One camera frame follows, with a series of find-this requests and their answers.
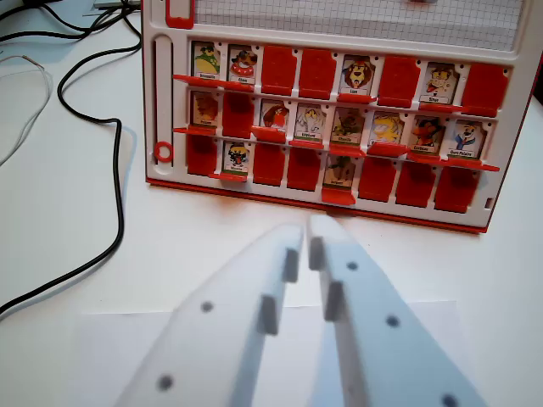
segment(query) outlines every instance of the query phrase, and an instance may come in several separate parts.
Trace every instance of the cartoon character picture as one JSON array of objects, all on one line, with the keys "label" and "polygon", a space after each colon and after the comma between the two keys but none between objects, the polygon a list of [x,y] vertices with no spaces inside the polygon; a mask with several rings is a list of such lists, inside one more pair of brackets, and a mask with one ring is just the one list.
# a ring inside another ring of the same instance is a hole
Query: cartoon character picture
[{"label": "cartoon character picture", "polygon": [[411,130],[411,150],[437,153],[444,133],[445,127],[439,124],[439,118],[417,116]]},{"label": "cartoon character picture", "polygon": [[224,142],[222,170],[231,174],[247,175],[249,172],[249,150],[243,142]]},{"label": "cartoon character picture", "polygon": [[263,100],[260,110],[260,125],[287,131],[288,127],[288,109],[283,102],[276,100]]},{"label": "cartoon character picture", "polygon": [[219,79],[221,55],[213,42],[193,42],[193,75],[204,79]]},{"label": "cartoon character picture", "polygon": [[217,126],[219,102],[209,92],[193,92],[193,124]]},{"label": "cartoon character picture", "polygon": [[345,55],[340,93],[367,95],[372,87],[373,67],[368,57]]},{"label": "cartoon character picture", "polygon": [[254,84],[257,61],[258,57],[251,51],[251,47],[231,46],[228,80]]},{"label": "cartoon character picture", "polygon": [[436,64],[430,62],[424,76],[425,87],[420,97],[421,102],[452,103],[458,74],[454,64]]},{"label": "cartoon character picture", "polygon": [[375,142],[398,143],[403,130],[404,122],[400,120],[398,114],[375,112],[368,145],[371,146]]},{"label": "cartoon character picture", "polygon": [[296,115],[294,138],[320,140],[326,122],[326,115],[317,104],[299,104]]},{"label": "cartoon character picture", "polygon": [[343,144],[360,144],[364,118],[360,110],[351,108],[336,108],[333,117],[333,129],[331,142]]},{"label": "cartoon character picture", "polygon": [[328,155],[322,185],[348,189],[355,176],[355,163],[351,157]]},{"label": "cartoon character picture", "polygon": [[485,139],[483,125],[475,121],[458,120],[451,140],[449,155],[478,159]]}]

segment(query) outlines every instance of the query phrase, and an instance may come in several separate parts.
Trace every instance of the white table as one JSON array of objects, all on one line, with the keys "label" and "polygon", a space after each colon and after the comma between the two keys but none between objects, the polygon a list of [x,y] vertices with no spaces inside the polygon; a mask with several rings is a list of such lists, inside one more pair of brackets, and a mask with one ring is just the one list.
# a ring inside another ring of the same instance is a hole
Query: white table
[{"label": "white table", "polygon": [[[43,45],[52,42],[64,45]],[[70,45],[35,39],[0,50],[42,63],[56,85],[79,59],[134,42],[118,24]],[[0,65],[0,76],[23,68]],[[19,130],[43,92],[39,74],[12,78],[0,80],[0,99],[11,95],[0,111],[2,138]],[[94,70],[66,97],[77,109],[120,117],[125,125],[121,172],[135,148],[126,234],[113,258],[86,279],[0,322],[0,404],[10,407],[63,405],[79,314],[172,309],[261,233],[285,222],[303,224],[316,212],[147,185],[140,54]],[[458,301],[473,375],[492,406],[541,401],[541,128],[543,108],[532,100],[485,235],[341,220],[404,299]],[[0,169],[0,303],[72,270],[113,240],[113,135],[113,128],[72,116],[53,95],[26,144]],[[317,274],[303,258],[286,305],[319,303]]]}]

